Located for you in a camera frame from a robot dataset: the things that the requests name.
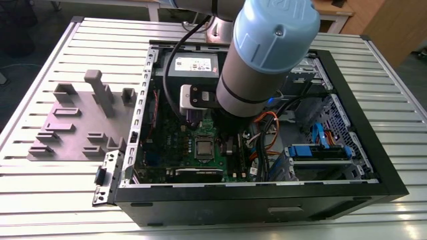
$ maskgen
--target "motherboard chip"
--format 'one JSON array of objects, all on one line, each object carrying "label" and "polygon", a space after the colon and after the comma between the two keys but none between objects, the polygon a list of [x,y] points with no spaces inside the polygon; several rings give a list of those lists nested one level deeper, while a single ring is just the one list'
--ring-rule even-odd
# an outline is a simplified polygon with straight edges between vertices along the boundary
[{"label": "motherboard chip", "polygon": [[210,141],[198,142],[198,155],[213,155],[213,143]]},{"label": "motherboard chip", "polygon": [[210,136],[198,136],[195,139],[195,151],[194,158],[199,160],[201,163],[209,163],[215,157],[215,145],[214,138]]}]

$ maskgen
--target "table leg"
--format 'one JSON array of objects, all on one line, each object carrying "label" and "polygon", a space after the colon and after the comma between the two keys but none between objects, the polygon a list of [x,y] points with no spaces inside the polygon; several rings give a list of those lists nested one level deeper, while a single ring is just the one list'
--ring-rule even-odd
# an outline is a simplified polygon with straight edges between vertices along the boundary
[{"label": "table leg", "polygon": [[159,4],[158,3],[150,3],[149,4],[149,14],[150,14],[150,21],[151,22],[159,22]]},{"label": "table leg", "polygon": [[60,1],[51,1],[52,7],[55,12],[59,12],[62,10],[62,2]]},{"label": "table leg", "polygon": [[329,34],[339,34],[349,20],[349,16],[337,16],[335,21],[327,31]]}]

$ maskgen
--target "motherboard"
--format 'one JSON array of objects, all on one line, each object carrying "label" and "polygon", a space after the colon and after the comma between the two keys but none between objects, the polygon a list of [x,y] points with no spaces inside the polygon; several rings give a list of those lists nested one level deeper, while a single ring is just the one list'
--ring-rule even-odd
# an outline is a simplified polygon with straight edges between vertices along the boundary
[{"label": "motherboard", "polygon": [[182,125],[162,96],[154,97],[147,137],[135,172],[145,183],[247,182],[249,157],[242,135],[233,153],[222,149],[211,112],[195,130]]}]

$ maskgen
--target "wire bundle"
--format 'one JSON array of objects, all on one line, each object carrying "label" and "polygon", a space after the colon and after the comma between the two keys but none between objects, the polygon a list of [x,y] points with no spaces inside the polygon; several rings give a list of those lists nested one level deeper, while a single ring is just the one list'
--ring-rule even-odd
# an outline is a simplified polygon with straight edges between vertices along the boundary
[{"label": "wire bundle", "polygon": [[258,154],[258,175],[257,175],[257,181],[269,181],[269,172],[270,172],[270,160],[269,160],[269,150],[266,149],[266,135],[269,132],[270,127],[274,124],[274,121],[279,121],[279,117],[282,116],[282,114],[297,104],[299,103],[302,100],[307,99],[307,98],[325,98],[327,97],[330,94],[329,93],[309,93],[305,94],[302,96],[294,97],[293,99],[290,99],[278,109],[278,111],[275,112],[274,117],[269,116],[269,120],[267,123],[265,125],[263,130],[261,131],[261,135],[259,138],[257,140],[257,154]]}]

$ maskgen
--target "power supply label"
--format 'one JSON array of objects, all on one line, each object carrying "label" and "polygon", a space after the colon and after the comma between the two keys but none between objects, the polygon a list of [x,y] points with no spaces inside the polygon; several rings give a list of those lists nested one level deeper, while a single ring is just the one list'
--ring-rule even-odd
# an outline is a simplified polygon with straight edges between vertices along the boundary
[{"label": "power supply label", "polygon": [[175,60],[177,71],[213,72],[210,58],[178,57]]}]

